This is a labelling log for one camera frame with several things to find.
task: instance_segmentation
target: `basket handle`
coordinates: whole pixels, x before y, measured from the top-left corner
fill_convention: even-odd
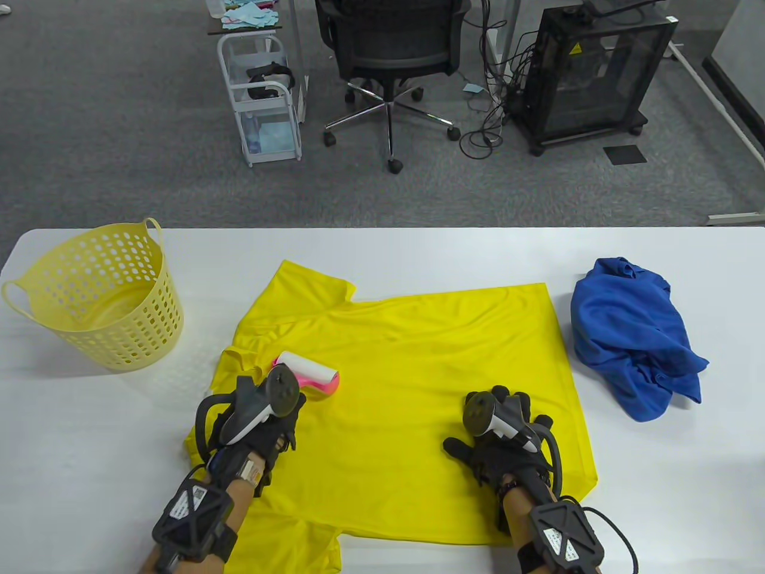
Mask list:
[[[164,233],[162,233],[162,226],[159,224],[159,222],[155,218],[146,217],[144,219],[144,226],[146,227],[146,233],[148,233],[148,225],[150,223],[157,230],[157,235],[159,235],[159,248],[162,249],[162,251],[164,251]]]
[[[35,323],[40,323],[37,319],[32,317],[29,313],[27,313],[24,309],[16,305],[14,302],[11,301],[11,299],[8,297],[8,286],[9,285],[16,285],[21,291],[23,291],[26,294],[26,290],[21,286],[21,284],[18,281],[6,281],[2,284],[2,288],[0,289],[0,295],[2,295],[3,300],[8,304],[8,307],[16,311],[18,314],[25,316],[30,321],[34,321]]]

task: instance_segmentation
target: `yellow t-shirt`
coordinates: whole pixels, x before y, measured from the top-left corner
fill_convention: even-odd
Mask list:
[[[337,572],[337,534],[448,544],[508,544],[496,501],[449,458],[470,441],[464,397],[502,384],[550,415],[563,491],[597,483],[587,427],[545,285],[351,302],[348,282],[284,262],[239,323],[212,391],[267,372],[291,351],[340,372],[332,396],[308,390],[298,449],[279,457],[250,508],[231,572]],[[216,412],[210,414],[208,428]],[[193,436],[187,445],[196,456]]]

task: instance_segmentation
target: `office chair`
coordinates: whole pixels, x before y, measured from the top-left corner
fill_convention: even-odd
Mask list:
[[[324,127],[324,144],[335,145],[332,130],[352,119],[384,109],[388,120],[388,169],[393,174],[403,163],[393,155],[394,106],[448,127],[449,139],[460,130],[446,119],[402,103],[403,96],[418,102],[423,89],[405,86],[410,78],[434,73],[452,75],[460,65],[462,21],[470,0],[316,0],[322,41],[335,53],[340,77],[347,82],[345,101],[355,93],[374,103]],[[351,80],[363,78],[362,85]],[[382,88],[375,93],[371,80]]]

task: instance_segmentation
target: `yellow plastic basket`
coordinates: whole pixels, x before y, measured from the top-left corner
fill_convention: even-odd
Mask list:
[[[148,222],[159,243],[149,236]],[[10,300],[10,285],[26,292],[31,314]],[[160,360],[184,325],[162,251],[162,229],[151,217],[99,227],[65,242],[21,279],[6,282],[2,298],[114,370],[140,369]]]

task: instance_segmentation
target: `hand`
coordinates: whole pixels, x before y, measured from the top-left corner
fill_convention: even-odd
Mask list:
[[[295,425],[298,423],[298,414],[304,404],[305,395],[300,393],[298,403],[291,413],[282,418],[270,416],[239,441],[265,461],[266,473],[274,468],[279,453],[286,451],[289,447],[295,450]]]
[[[467,404],[476,393],[469,393],[465,398]],[[526,425],[531,419],[531,399],[525,393],[510,395],[510,391],[504,386],[495,386],[491,394],[498,403],[516,411],[518,420]],[[548,416],[539,416],[535,420],[546,428],[552,426],[552,419]],[[444,450],[458,461],[466,464],[478,480],[478,484],[488,484],[495,493],[506,494],[503,489],[505,478],[512,475],[519,486],[523,486],[531,496],[537,500],[537,504],[543,504],[550,497],[550,471],[552,466],[547,462],[541,449],[531,453],[523,448],[529,438],[534,439],[537,446],[541,446],[539,437],[530,427],[521,430],[519,438],[500,438],[494,431],[485,432],[475,438],[475,446],[470,447],[460,439],[450,437],[444,440]],[[502,528],[503,513],[500,511],[500,529]]]

